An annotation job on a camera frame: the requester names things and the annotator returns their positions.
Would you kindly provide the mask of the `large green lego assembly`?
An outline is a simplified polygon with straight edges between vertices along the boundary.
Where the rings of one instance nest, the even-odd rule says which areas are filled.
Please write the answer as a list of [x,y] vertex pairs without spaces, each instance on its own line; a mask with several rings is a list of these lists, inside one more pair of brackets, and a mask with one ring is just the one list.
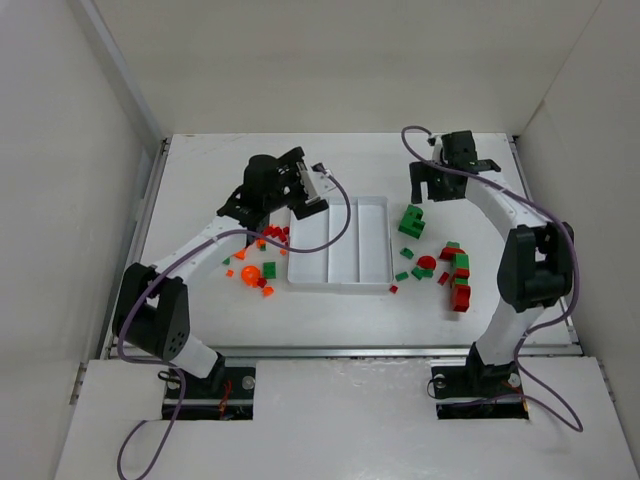
[[424,212],[421,208],[409,204],[399,222],[398,231],[411,238],[419,239],[424,231],[425,222],[423,220]]

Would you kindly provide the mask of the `red green lego tower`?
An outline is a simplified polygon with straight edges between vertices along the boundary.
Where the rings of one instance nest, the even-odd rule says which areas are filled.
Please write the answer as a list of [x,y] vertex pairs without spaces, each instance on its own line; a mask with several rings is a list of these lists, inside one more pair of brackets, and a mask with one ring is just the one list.
[[439,259],[444,261],[449,269],[444,271],[438,284],[450,288],[451,310],[465,313],[470,307],[471,286],[470,261],[468,254],[461,248],[458,242],[449,241],[441,250]]

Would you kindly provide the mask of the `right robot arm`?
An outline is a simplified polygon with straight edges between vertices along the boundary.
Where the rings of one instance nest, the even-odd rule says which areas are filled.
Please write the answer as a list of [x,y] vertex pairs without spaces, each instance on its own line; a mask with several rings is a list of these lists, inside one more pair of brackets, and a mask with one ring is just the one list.
[[490,221],[504,241],[497,271],[500,300],[464,365],[435,367],[438,399],[494,397],[513,391],[517,354],[530,328],[577,282],[572,228],[512,191],[492,159],[479,158],[471,131],[428,134],[429,159],[409,166],[411,200],[465,199]]

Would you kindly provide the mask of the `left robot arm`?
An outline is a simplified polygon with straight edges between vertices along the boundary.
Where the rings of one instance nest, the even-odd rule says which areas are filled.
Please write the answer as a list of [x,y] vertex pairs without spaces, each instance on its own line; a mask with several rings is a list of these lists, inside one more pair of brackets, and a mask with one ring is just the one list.
[[306,165],[300,147],[251,157],[241,184],[198,235],[150,266],[125,270],[112,324],[117,346],[133,345],[146,360],[218,382],[224,359],[191,331],[190,286],[263,237],[272,213],[287,208],[305,219],[326,210],[322,196],[333,186],[323,165]]

